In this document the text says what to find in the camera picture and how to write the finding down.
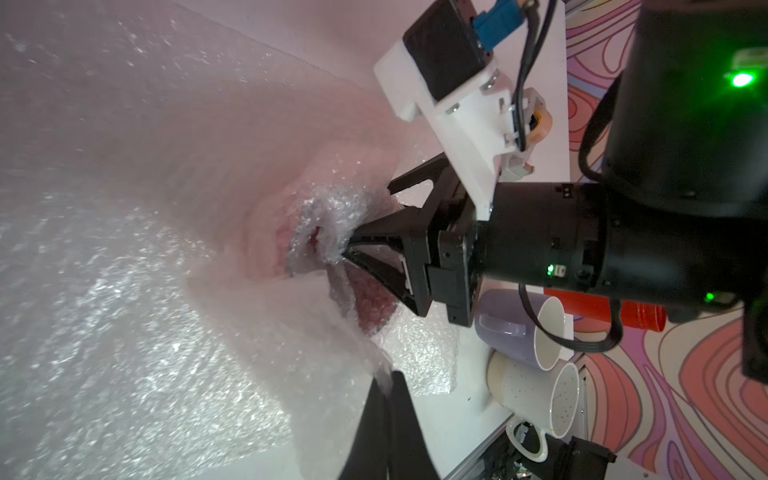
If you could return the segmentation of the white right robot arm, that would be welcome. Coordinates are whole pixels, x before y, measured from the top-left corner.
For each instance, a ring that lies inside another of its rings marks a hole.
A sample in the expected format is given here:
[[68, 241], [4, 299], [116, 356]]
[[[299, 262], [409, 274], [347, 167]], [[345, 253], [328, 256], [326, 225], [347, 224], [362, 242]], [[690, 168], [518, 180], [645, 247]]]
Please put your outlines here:
[[742, 369], [767, 378], [767, 5], [644, 1], [623, 71], [578, 150], [581, 183], [528, 180], [545, 134], [528, 74], [552, 21], [534, 1], [437, 1], [376, 64], [395, 113], [427, 119], [442, 152], [391, 180], [425, 203], [357, 227], [344, 257], [418, 316], [470, 326], [481, 282], [609, 302], [674, 322], [744, 307]]

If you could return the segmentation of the red mug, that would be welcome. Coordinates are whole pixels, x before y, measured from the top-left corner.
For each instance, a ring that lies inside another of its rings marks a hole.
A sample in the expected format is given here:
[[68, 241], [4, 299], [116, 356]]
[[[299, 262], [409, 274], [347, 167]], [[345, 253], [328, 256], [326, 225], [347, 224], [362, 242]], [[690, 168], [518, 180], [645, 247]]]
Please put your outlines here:
[[276, 233], [277, 265], [289, 276], [321, 271], [327, 274], [330, 297], [342, 315], [354, 321], [366, 336], [380, 331], [395, 313], [398, 300], [373, 277], [347, 260], [321, 251], [326, 237], [319, 225], [298, 231], [281, 226]]

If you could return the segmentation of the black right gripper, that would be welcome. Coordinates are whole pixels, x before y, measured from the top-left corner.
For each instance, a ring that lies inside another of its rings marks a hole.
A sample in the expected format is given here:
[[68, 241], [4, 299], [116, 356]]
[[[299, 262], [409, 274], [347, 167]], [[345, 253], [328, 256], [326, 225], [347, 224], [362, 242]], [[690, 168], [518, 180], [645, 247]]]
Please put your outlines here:
[[[451, 323], [468, 326], [485, 279], [586, 291], [605, 257], [607, 195], [595, 184], [501, 183], [491, 217], [481, 221], [453, 168], [429, 161], [404, 176], [406, 187], [432, 190], [420, 207], [405, 207], [357, 227], [346, 260], [377, 280], [403, 305], [426, 317], [444, 304]], [[387, 246], [398, 267], [361, 250]]]

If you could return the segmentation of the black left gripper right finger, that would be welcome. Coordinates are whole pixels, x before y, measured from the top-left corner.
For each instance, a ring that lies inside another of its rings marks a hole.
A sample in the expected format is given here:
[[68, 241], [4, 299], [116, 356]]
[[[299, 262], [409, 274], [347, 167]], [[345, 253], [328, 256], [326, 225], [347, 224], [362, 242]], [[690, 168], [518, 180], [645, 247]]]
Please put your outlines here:
[[389, 403], [389, 478], [438, 480], [430, 458], [405, 376], [392, 372]]

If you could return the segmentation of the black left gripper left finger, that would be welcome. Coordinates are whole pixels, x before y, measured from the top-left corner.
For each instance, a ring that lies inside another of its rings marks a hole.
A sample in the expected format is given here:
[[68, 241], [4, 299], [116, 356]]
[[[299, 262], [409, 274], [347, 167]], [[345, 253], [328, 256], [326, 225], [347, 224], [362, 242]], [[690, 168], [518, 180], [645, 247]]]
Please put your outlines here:
[[339, 480], [386, 480], [389, 465], [388, 400], [373, 379]]

